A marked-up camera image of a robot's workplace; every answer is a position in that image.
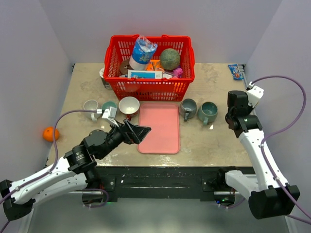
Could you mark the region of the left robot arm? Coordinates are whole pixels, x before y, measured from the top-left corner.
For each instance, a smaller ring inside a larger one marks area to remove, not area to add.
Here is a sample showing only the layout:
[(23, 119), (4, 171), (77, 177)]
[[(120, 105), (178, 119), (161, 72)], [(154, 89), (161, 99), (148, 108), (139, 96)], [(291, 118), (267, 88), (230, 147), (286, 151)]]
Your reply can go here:
[(140, 144), (150, 131), (150, 127), (133, 125), (127, 119), (111, 125), (109, 132), (93, 130), (51, 166), (19, 181), (2, 181), (0, 202), (7, 219), (20, 219), (40, 203), (71, 191), (98, 189), (101, 179), (96, 161), (121, 143)]

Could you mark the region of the grey blue mug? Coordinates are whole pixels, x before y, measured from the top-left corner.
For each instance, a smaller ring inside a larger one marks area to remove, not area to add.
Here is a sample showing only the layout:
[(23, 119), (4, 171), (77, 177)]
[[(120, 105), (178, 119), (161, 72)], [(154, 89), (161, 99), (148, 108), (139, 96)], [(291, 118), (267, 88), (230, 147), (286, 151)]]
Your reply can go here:
[(193, 118), (197, 112), (197, 104), (193, 99), (184, 99), (179, 106), (179, 114), (182, 116), (183, 121), (187, 122)]

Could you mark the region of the small green mug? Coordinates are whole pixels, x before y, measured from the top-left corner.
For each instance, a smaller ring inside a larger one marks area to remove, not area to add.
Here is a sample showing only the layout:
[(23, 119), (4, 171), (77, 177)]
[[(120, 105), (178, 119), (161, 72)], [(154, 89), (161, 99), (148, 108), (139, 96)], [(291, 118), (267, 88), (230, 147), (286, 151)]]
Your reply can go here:
[(116, 109), (118, 109), (117, 105), (115, 102), (113, 101), (107, 101), (104, 104), (102, 104), (102, 110), (103, 112), (105, 111), (105, 109), (109, 109), (110, 107), (114, 107)]

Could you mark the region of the dark red mug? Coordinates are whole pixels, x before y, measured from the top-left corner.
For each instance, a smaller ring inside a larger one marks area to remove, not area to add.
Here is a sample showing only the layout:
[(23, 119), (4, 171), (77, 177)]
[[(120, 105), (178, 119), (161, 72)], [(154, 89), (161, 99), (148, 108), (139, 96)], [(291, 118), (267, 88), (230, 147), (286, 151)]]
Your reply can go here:
[(124, 97), (119, 102), (119, 110), (126, 115), (126, 119), (131, 119), (139, 112), (140, 102), (135, 97)]

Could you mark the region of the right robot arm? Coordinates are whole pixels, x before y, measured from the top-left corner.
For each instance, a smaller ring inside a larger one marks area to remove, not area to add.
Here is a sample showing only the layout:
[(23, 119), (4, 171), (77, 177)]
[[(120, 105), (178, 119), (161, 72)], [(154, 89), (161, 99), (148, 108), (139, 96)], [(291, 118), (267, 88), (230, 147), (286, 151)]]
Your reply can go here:
[(225, 120), (245, 148), (252, 163), (257, 181), (254, 182), (237, 169), (229, 169), (216, 179), (219, 189), (234, 188), (247, 201), (256, 219), (286, 216), (294, 208), (300, 196), (296, 185), (289, 185), (277, 167), (267, 144), (259, 118), (251, 112), (263, 96), (263, 90), (255, 88), (247, 92), (228, 92), (228, 112)]

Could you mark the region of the white speckled mug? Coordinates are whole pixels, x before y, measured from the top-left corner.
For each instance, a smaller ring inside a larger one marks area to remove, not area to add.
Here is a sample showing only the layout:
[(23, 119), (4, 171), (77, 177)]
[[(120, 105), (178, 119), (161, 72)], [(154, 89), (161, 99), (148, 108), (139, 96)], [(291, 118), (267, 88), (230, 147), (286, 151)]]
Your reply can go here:
[(96, 100), (86, 101), (83, 105), (83, 109), (87, 110), (84, 112), (85, 117), (92, 120), (93, 122), (96, 122), (102, 114), (102, 109)]

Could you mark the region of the teal green mug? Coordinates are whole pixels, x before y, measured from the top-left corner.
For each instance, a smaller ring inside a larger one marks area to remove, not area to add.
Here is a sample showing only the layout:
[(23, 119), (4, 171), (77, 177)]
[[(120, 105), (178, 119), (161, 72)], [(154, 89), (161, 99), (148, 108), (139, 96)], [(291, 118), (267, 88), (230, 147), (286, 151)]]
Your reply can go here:
[(198, 109), (198, 118), (204, 126), (215, 121), (218, 115), (218, 107), (213, 102), (204, 102)]

